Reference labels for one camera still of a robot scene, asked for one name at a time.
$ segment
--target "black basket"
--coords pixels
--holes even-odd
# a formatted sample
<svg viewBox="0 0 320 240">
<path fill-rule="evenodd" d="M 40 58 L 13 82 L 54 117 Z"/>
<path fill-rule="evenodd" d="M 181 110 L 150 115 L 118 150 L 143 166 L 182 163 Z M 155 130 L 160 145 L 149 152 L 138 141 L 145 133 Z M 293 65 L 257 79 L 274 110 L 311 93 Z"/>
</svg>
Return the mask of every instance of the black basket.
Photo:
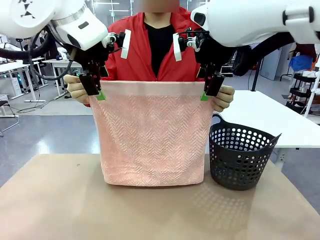
<svg viewBox="0 0 320 240">
<path fill-rule="evenodd" d="M 281 135 L 224 121 L 210 128 L 210 172 L 223 187 L 244 191 L 257 185 Z"/>
</svg>

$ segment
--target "herringbone pattern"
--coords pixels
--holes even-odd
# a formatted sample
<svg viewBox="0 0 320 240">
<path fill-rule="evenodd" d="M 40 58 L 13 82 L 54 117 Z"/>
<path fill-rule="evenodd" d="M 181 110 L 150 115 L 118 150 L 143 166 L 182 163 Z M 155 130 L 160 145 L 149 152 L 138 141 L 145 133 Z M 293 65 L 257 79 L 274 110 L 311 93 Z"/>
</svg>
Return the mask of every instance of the herringbone pattern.
<svg viewBox="0 0 320 240">
<path fill-rule="evenodd" d="M 90 99 L 108 184 L 201 183 L 213 109 L 200 96 L 108 95 Z"/>
</svg>

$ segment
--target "red jacket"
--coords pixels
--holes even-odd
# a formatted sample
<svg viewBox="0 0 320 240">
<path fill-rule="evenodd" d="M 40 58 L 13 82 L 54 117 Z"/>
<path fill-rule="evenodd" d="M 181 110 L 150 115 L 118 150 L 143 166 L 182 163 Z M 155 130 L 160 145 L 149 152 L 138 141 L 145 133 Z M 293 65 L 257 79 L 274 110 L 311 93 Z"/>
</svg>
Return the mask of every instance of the red jacket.
<svg viewBox="0 0 320 240">
<path fill-rule="evenodd" d="M 179 12 L 171 14 L 171 24 L 175 32 L 184 32 L 186 28 L 199 28 L 190 18 L 191 13 L 180 7 Z M 176 61 L 174 47 L 164 57 L 159 69 L 158 77 L 153 72 L 151 65 L 151 49 L 148 39 L 148 31 L 144 25 L 145 14 L 143 12 L 129 16 L 112 24 L 108 31 L 111 33 L 131 30 L 130 47 L 127 59 L 121 58 L 121 51 L 109 55 L 106 68 L 109 77 L 102 80 L 109 81 L 164 81 L 164 82 L 193 82 L 200 81 L 197 74 L 200 65 L 197 64 L 195 51 L 188 47 L 182 53 L 182 61 Z"/>
</svg>

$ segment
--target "pink towel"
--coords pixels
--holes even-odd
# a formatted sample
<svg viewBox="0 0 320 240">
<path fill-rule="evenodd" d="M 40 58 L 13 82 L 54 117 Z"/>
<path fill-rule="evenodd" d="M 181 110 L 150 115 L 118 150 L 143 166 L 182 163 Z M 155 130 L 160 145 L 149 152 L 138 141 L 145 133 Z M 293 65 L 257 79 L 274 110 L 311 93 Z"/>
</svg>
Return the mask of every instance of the pink towel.
<svg viewBox="0 0 320 240">
<path fill-rule="evenodd" d="M 106 100 L 90 97 L 104 180 L 162 187 L 204 180 L 213 114 L 203 82 L 102 81 Z"/>
</svg>

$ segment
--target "blue cloth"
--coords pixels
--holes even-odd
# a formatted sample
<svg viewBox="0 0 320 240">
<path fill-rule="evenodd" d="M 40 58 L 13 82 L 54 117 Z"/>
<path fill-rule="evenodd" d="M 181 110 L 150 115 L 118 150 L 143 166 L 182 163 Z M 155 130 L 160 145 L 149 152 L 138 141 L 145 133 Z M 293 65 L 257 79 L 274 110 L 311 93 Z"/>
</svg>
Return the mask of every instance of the blue cloth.
<svg viewBox="0 0 320 240">
<path fill-rule="evenodd" d="M 291 59 L 289 67 L 292 67 L 293 71 L 302 71 L 311 69 L 313 58 L 308 55 L 295 56 Z"/>
</svg>

